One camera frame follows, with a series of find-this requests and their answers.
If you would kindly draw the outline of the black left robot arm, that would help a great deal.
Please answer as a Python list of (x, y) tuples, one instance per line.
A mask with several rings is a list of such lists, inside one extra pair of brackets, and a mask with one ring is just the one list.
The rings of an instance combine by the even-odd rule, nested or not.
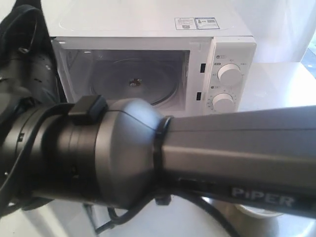
[(66, 101), (41, 1), (17, 0), (0, 23), (0, 121)]

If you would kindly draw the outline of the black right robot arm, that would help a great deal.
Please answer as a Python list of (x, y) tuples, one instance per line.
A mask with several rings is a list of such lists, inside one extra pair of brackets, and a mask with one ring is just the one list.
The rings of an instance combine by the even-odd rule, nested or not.
[(1, 115), (0, 209), (67, 199), (132, 209), (189, 192), (316, 216), (316, 108), (166, 117), (147, 102), (18, 100)]

